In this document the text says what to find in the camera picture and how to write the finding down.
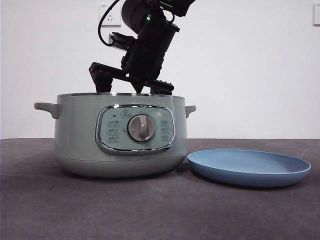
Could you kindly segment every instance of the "blue plate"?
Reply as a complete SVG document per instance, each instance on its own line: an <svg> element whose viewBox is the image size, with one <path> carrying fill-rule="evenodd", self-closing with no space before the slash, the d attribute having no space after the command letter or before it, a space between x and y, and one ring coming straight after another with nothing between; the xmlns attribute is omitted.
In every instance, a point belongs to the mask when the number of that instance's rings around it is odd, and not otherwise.
<svg viewBox="0 0 320 240"><path fill-rule="evenodd" d="M204 150L188 155L194 171L206 178L245 187L284 187L304 179L311 170L305 160L251 150Z"/></svg>

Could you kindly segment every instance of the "white wall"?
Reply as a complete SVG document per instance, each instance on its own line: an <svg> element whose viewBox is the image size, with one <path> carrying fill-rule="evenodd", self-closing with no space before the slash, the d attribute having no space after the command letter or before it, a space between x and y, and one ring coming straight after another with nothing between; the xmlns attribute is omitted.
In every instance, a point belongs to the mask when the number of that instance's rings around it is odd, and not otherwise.
<svg viewBox="0 0 320 240"><path fill-rule="evenodd" d="M97 35L100 0L2 0L1 138L54 136L33 109L63 93L94 92L92 62L124 52ZM159 79L197 112L190 138L320 138L320 27L312 0L196 0ZM123 25L107 28L131 35ZM115 80L113 92L133 92Z"/></svg>

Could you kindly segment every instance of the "plate rim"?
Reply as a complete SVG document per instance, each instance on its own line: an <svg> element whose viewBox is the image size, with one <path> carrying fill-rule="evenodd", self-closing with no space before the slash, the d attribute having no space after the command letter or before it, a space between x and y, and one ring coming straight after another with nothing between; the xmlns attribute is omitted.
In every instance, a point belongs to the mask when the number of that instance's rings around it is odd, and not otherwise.
<svg viewBox="0 0 320 240"><path fill-rule="evenodd" d="M244 171L233 171L233 170L228 170L228 169L222 169L222 168L217 168L217 167L211 167L211 166L206 166L206 165L202 165L202 164L199 164L197 162L194 162L192 160L190 160L190 156L192 154L196 154L196 153L200 153L200 152L213 152L213 151L227 151L227 152L231 152L231 151L244 151L244 152L256 152L256 153L264 153L264 154L272 154L272 155L280 155L280 156L285 156L285 157L290 157L290 158L295 158L295 159L298 159L300 161L303 161L305 163L308 164L308 168L307 169L304 169L304 170L300 170L300 171L293 171L293 172L283 172L283 173L258 173L258 172L244 172ZM286 155L286 154L281 154L281 153L276 153L276 152L269 152L269 151L258 151L258 150L246 150L246 149L207 149L207 150L200 150L200 151L195 151L195 152L192 152L190 154L188 154L187 156L187 159L189 162L193 163L193 164L196 164L198 166L201 166L201 167L205 167L205 168L209 168L209 169L215 169L215 170L221 170L221 171L226 171L226 172L231 172L231 173L237 173L237 174L248 174L248 175L293 175L293 174L300 174L300 173L304 173L304 172L308 172L311 170L312 166L311 164L306 161L306 160L303 160L299 157L295 157L295 156L290 156L290 155Z"/></svg>

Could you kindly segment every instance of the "pot rim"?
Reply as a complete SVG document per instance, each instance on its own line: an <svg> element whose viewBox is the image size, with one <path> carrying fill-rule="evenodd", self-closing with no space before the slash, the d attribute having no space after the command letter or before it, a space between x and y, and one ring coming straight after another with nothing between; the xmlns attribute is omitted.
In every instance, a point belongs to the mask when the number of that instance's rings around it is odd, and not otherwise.
<svg viewBox="0 0 320 240"><path fill-rule="evenodd" d="M133 96L133 97L157 97L157 98L173 98L185 99L182 96L172 96L164 94L148 94L148 93L122 93L122 92L79 92L79 93L65 93L58 95L58 98L73 97L73 96Z"/></svg>

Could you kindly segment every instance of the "mint green pot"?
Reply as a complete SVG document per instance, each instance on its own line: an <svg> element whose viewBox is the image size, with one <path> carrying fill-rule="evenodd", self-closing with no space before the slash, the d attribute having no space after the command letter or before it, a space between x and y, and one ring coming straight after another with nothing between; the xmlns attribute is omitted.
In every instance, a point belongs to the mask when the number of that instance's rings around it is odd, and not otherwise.
<svg viewBox="0 0 320 240"><path fill-rule="evenodd" d="M172 115L174 138L159 149L151 149L150 143L140 142L136 144L141 150L110 151L97 137L99 120L108 106L113 106L114 111L118 106L148 106L148 109L141 108L149 111L148 114L156 113L158 107L163 108ZM61 167L92 178L130 178L173 170L187 155L186 119L196 110L196 106L185 106L183 97L134 93L62 94L58 95L56 104L37 102L34 108L50 112L55 119L54 148ZM154 142L160 128L156 126ZM118 144L122 148L134 144L128 139Z"/></svg>

